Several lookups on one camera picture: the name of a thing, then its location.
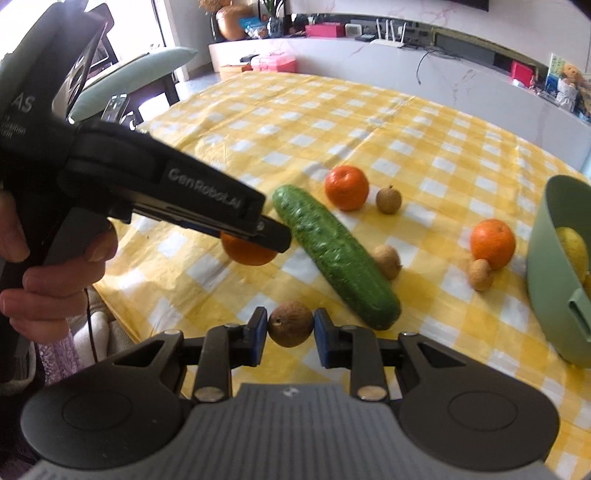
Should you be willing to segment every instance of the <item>wall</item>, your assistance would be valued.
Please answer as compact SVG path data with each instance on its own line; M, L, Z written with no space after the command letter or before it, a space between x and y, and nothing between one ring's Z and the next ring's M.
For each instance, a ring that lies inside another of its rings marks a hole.
M191 72L211 62L208 45L213 43L212 28L206 11L198 0L157 0L168 46L196 48L197 56L183 66L181 80L189 80Z
M591 21L570 0L489 0L484 12L444 0L288 0L292 13L383 15L452 28L549 64L556 53L591 71Z

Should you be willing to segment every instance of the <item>orange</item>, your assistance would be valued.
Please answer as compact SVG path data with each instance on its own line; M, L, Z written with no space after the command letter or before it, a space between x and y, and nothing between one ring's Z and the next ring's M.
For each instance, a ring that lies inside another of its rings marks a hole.
M493 270L503 268L515 253L515 235L505 222L489 218L480 222L470 235L475 260L484 258Z
M340 210L360 209L369 195L369 182L357 167L342 165L333 168L324 181L324 191Z
M222 246L228 256L242 265L258 267L269 263L277 256L277 252L253 244L248 240L237 238L229 233L222 232L220 235Z

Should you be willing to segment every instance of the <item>chair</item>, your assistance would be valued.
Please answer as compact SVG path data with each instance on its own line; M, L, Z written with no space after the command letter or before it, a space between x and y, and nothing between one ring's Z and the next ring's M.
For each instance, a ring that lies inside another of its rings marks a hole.
M95 15L99 15L106 20L106 27L103 36L100 39L99 44L97 45L96 53L94 58L92 59L92 65L90 66L89 71L89 78L100 73L102 70L114 65L119 61L109 38L107 37L107 33L111 31L113 26L115 25L115 20L113 19L113 15L109 9L107 4L100 4L94 7L92 10L89 11Z
M68 76L68 107L66 114L69 114L78 100L78 97L84 89L86 80L88 78L92 59L95 55L97 46L99 45L101 37L104 35L104 30L97 32L90 44L86 47L84 53L80 56L76 65L70 71Z
M162 93L169 105L179 101L173 80L173 72L192 60L197 50L184 47L158 48L127 62L119 62L106 37L115 24L111 11L106 4L93 8L91 13L100 15L106 21L105 32L99 39L106 56L93 55L90 76L77 101L70 110L74 121L86 120L100 115L112 96L125 93L129 96L128 111L133 112L136 124L143 121L139 106L146 100Z

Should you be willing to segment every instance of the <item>storage box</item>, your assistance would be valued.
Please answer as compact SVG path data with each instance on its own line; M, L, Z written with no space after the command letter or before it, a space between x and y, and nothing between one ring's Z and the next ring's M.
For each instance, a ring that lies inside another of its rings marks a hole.
M342 23L336 22L306 25L306 35L308 35L309 37L344 37L345 26Z
M529 68L527 65L523 65L517 60L513 60L513 63L511 64L512 79L517 79L526 87L529 87L533 77L534 71L531 68Z
M252 70L251 64L249 63L238 63L236 65L224 65L220 67L220 78L222 80L228 80L242 72L248 72Z
M254 57L251 65L256 72L297 72L296 58L282 51Z

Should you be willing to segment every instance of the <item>teddy bear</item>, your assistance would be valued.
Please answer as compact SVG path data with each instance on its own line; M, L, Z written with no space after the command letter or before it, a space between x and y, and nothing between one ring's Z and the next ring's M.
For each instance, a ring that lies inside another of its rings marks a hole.
M591 85L587 82L587 80L585 80L581 74L581 71L571 63L564 64L562 77L566 83L576 88L577 92L580 94L578 95L578 99L575 99L575 102L577 100L579 101L578 109L581 111L584 117L587 119L591 118Z
M571 63L565 63L558 79L556 104L567 112L573 112L579 95L579 86L584 83L580 70Z

